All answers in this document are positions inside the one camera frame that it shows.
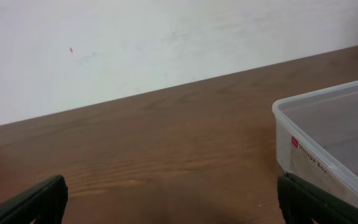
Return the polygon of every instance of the plastic storage box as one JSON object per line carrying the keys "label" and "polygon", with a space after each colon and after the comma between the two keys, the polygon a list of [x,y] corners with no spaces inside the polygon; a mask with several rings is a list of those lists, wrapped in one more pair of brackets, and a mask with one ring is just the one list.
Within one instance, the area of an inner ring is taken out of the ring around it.
{"label": "plastic storage box", "polygon": [[358,81],[278,100],[277,161],[358,208]]}

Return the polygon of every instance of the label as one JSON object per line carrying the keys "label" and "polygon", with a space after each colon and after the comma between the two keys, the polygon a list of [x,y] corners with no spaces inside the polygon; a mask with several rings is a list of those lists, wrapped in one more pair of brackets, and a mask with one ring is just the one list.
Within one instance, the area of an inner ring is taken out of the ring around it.
{"label": "label", "polygon": [[291,143],[291,171],[334,196],[344,198],[345,186],[336,178],[331,169],[293,136]]}

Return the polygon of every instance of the wooden tabletop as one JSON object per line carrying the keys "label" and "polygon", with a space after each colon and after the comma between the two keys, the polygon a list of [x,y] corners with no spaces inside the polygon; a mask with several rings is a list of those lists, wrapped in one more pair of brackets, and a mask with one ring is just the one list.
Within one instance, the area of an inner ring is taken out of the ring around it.
{"label": "wooden tabletop", "polygon": [[358,47],[0,126],[0,203],[62,174],[63,223],[283,223],[272,104],[354,80]]}

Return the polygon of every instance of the white wall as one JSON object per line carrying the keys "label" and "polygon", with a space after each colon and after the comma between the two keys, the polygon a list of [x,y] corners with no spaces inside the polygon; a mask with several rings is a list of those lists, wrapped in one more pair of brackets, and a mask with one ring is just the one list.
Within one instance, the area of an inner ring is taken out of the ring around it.
{"label": "white wall", "polygon": [[355,0],[0,0],[0,124],[353,45]]}

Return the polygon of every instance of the wood grain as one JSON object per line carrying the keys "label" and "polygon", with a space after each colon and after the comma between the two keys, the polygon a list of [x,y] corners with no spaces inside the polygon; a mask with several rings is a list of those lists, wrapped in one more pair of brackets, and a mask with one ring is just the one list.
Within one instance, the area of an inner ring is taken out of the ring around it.
{"label": "wood grain", "polygon": [[64,223],[283,223],[272,104],[354,80],[358,47],[0,126],[0,203],[62,174]]}

